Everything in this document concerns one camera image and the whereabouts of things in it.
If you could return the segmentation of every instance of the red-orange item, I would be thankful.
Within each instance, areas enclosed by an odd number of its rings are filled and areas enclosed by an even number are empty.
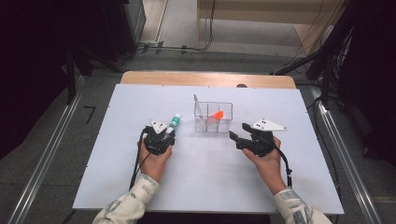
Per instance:
[[[222,119],[224,117],[224,111],[220,110],[216,114],[213,115],[213,118],[215,119]]]

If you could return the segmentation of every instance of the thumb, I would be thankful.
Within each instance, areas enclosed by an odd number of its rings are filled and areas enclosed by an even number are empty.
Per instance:
[[[250,151],[247,148],[242,149],[242,151],[244,152],[245,156],[250,159],[253,162],[256,162],[256,160],[258,159],[256,155],[254,155],[254,153],[252,151]]]

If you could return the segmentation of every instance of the table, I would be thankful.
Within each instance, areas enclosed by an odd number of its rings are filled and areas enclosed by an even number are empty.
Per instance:
[[[343,12],[344,0],[216,0],[214,20],[294,24],[305,53],[312,53]],[[200,19],[210,19],[213,0],[197,0],[197,47]]]
[[[250,88],[234,88],[240,83]],[[291,77],[182,72],[124,74],[113,93],[73,207],[102,208],[126,192],[134,166],[134,145],[141,128],[148,124],[148,118],[166,122],[172,113],[181,111],[177,143],[167,163],[162,189],[147,210],[275,213],[271,192],[260,180],[254,165],[235,149],[228,133],[193,130],[194,93],[203,101],[208,98],[233,101],[231,129],[242,137],[248,134],[243,133],[241,123],[256,121],[261,114],[287,124],[288,131],[276,135],[282,140],[282,148],[294,170],[294,188],[306,202],[324,213],[343,213],[301,94],[295,90]],[[252,110],[251,101],[245,99],[261,94],[264,100],[255,105],[257,110]]]

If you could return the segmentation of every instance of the person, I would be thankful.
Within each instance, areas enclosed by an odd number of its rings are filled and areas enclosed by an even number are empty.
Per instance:
[[[280,140],[274,137],[280,148]],[[292,189],[286,186],[280,174],[280,155],[276,150],[260,158],[248,149],[243,149],[245,156],[251,160],[265,185],[273,193],[278,211],[287,224],[320,223],[330,224],[322,213],[308,206]],[[116,201],[103,208],[93,221],[97,223],[134,223],[145,213],[145,208],[160,187],[165,164],[172,155],[170,146],[162,155],[149,154],[145,145],[141,145],[139,163],[142,175],[131,190]]]

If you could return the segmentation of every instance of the patterned sleeve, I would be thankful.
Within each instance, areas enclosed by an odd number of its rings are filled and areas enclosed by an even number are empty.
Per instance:
[[[135,223],[141,218],[146,205],[160,188],[160,185],[148,175],[141,175],[131,190],[108,204],[96,216],[97,223]]]
[[[287,224],[332,224],[318,210],[309,207],[291,188],[274,195],[276,206]]]

